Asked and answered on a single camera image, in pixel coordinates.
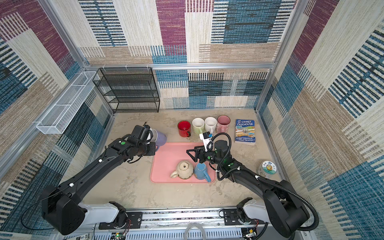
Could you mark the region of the purple mug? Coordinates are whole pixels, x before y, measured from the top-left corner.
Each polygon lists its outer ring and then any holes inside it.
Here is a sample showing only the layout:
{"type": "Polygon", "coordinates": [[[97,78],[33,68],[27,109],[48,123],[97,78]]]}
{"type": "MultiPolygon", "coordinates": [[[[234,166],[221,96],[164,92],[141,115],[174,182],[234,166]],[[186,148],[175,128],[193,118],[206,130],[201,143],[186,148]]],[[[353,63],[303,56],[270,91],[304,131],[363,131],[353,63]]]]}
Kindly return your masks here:
{"type": "Polygon", "coordinates": [[[151,129],[152,133],[153,133],[153,137],[151,139],[151,142],[152,143],[155,143],[156,145],[156,151],[162,147],[163,145],[165,145],[167,143],[167,136],[165,134],[163,134],[162,132],[159,132],[155,129],[151,129]]]}

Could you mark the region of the red mug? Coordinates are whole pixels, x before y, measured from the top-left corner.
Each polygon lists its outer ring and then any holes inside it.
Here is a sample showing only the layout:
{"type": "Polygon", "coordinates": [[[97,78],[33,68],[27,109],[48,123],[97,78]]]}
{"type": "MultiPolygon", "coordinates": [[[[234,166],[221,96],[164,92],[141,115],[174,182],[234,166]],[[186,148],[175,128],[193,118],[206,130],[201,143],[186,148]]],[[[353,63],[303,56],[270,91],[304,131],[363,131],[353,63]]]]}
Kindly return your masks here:
{"type": "Polygon", "coordinates": [[[189,121],[180,121],[178,123],[179,135],[183,138],[191,136],[191,123],[189,121]]]}

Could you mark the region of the light green mug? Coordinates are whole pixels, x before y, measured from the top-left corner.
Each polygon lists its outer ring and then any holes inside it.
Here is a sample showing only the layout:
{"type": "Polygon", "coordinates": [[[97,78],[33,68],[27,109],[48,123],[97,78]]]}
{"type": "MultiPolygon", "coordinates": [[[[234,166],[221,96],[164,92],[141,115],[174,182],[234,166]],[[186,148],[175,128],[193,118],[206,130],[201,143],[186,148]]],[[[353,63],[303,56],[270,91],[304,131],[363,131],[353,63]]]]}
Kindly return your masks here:
{"type": "Polygon", "coordinates": [[[205,131],[205,121],[202,118],[195,118],[192,121],[193,131],[196,135],[205,131]]]}

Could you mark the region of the white mug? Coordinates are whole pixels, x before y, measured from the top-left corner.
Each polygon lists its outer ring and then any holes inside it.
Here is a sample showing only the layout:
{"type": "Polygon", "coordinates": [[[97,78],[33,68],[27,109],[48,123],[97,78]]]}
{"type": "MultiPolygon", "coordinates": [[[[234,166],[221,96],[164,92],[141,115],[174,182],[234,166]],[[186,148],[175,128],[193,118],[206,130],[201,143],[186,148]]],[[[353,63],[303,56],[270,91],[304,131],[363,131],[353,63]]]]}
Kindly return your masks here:
{"type": "Polygon", "coordinates": [[[206,132],[210,132],[211,134],[214,134],[216,127],[217,127],[217,119],[214,117],[207,117],[205,119],[205,130],[206,132]]]}

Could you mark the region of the pink ghost pattern mug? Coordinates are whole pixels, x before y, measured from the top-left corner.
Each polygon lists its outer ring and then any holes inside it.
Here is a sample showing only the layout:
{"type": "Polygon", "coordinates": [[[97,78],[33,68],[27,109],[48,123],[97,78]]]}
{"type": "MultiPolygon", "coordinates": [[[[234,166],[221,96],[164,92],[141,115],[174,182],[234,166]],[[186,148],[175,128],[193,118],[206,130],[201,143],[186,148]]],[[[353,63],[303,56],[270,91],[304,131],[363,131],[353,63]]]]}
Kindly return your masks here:
{"type": "Polygon", "coordinates": [[[226,115],[221,115],[217,118],[217,133],[227,133],[229,126],[231,123],[231,119],[226,115]]]}

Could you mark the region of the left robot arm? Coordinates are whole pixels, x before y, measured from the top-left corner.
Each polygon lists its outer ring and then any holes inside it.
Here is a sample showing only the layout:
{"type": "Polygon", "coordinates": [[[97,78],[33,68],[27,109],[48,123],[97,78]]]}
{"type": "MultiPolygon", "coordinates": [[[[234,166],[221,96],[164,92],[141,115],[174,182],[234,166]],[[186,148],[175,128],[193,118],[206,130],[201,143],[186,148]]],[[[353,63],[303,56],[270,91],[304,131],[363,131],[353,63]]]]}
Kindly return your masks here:
{"type": "Polygon", "coordinates": [[[105,223],[115,229],[124,228],[128,216],[122,205],[116,202],[85,205],[83,198],[122,163],[134,163],[135,156],[141,158],[155,155],[153,136],[150,126],[136,125],[131,134],[110,143],[100,156],[75,176],[57,187],[45,187],[40,197],[43,219],[64,236],[80,226],[91,224],[105,223]]]}

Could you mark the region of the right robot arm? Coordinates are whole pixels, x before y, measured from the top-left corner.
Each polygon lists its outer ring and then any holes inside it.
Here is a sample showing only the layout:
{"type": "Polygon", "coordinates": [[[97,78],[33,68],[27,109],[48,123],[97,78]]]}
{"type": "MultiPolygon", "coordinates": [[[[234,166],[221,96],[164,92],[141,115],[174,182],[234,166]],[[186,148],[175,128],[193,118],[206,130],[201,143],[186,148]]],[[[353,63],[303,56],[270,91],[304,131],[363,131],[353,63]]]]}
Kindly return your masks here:
{"type": "Polygon", "coordinates": [[[231,143],[219,140],[208,151],[204,146],[197,146],[186,150],[186,153],[196,163],[216,164],[222,179],[240,184],[261,197],[267,214],[265,222],[271,223],[283,237],[290,237],[295,231],[312,231],[318,227],[320,217],[316,209],[298,195],[289,182],[276,182],[251,171],[232,157],[231,146],[231,143]]]}

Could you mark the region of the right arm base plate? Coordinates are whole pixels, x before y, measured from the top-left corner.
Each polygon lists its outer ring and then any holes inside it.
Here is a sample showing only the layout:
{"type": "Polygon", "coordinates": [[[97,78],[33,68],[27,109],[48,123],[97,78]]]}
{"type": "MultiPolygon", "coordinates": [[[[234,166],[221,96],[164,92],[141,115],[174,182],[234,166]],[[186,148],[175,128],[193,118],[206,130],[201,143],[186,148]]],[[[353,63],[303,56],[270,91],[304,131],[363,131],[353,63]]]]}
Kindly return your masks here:
{"type": "Polygon", "coordinates": [[[225,226],[237,226],[237,225],[249,225],[249,226],[255,226],[257,224],[264,225],[265,222],[261,220],[250,220],[250,221],[243,221],[240,219],[237,213],[237,209],[221,209],[218,212],[218,215],[220,218],[224,220],[225,226]]]}

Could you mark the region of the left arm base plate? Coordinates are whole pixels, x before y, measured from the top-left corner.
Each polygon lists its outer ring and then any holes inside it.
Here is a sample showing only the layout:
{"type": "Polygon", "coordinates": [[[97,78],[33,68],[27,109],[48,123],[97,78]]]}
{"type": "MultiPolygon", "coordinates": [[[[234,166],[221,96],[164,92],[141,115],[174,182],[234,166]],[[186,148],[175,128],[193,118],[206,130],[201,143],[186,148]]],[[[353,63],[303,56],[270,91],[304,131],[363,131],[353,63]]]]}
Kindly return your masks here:
{"type": "Polygon", "coordinates": [[[99,230],[127,230],[139,229],[142,222],[142,212],[125,212],[119,213],[115,220],[111,223],[100,223],[98,226],[99,230]]]}

